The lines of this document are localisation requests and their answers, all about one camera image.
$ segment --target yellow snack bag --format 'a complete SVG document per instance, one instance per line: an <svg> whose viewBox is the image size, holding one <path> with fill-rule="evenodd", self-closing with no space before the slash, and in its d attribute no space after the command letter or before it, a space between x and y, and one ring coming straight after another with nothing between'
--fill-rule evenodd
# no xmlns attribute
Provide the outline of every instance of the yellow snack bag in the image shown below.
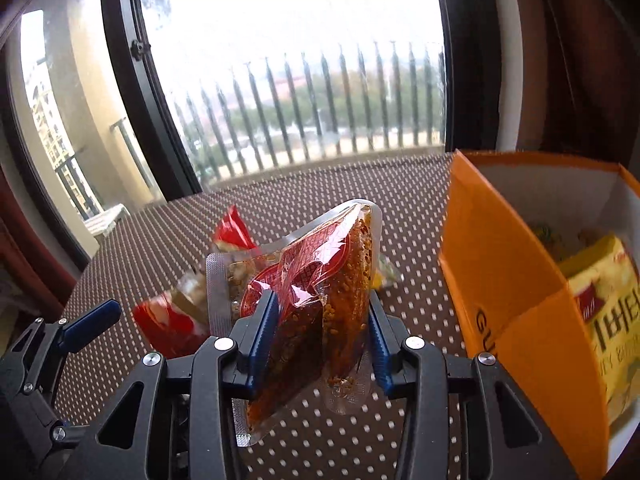
<svg viewBox="0 0 640 480"><path fill-rule="evenodd" d="M638 270L614 235L558 265L587 323L612 423L640 394Z"/></svg>

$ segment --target orange bag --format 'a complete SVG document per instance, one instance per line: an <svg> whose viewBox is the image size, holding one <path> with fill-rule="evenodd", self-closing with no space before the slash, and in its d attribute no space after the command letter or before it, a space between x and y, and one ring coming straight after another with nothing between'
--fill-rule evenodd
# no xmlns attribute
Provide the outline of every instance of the orange bag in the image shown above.
<svg viewBox="0 0 640 480"><path fill-rule="evenodd" d="M616 164L537 152L453 158L440 263L466 350L498 356L582 480L600 480L607 455L622 450L609 450L582 316L527 222L548 222L571 250L580 229L613 232L640 261L639 219L640 184Z"/></svg>

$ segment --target balcony railing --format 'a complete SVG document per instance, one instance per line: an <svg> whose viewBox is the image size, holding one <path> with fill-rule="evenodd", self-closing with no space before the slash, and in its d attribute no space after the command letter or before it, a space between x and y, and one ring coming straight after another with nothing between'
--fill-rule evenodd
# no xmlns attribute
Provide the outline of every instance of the balcony railing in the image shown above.
<svg viewBox="0 0 640 480"><path fill-rule="evenodd" d="M374 43L348 65L340 47L231 70L226 84L201 82L172 113L204 188L236 176L314 160L444 144L444 59L429 44Z"/></svg>

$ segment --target dotted tablecloth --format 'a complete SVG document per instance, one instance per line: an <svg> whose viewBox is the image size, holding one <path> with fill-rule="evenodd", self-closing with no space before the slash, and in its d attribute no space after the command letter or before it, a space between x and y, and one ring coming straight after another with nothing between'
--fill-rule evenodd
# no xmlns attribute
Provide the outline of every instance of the dotted tablecloth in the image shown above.
<svg viewBox="0 0 640 480"><path fill-rule="evenodd" d="M82 274L65 309L73 319L115 298L120 322L70 355L56 400L76 424L91 421L134 365L152 348L131 317L132 307L174 284L205 256L209 234L237 204L256 243L273 242L352 198L383 212L381 251L404 281L380 292L383 306L443 352L466 355L438 252L449 187L450 155L380 158L265 178L176 200L122 220ZM460 478L460 426L450 398L449 478ZM373 385L355 415L324 407L313 387L282 413L276 427L242 456L251 479L392 479L404 400L389 401Z"/></svg>

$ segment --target window glass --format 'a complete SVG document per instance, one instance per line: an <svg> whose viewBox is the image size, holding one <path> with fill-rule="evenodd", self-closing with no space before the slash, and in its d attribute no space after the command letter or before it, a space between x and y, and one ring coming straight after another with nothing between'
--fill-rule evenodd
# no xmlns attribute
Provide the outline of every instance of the window glass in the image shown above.
<svg viewBox="0 0 640 480"><path fill-rule="evenodd" d="M191 163L216 181L444 143L438 0L142 0Z"/></svg>
<svg viewBox="0 0 640 480"><path fill-rule="evenodd" d="M118 92L100 0L34 0L14 54L26 147L60 215L93 254L119 218L163 201Z"/></svg>

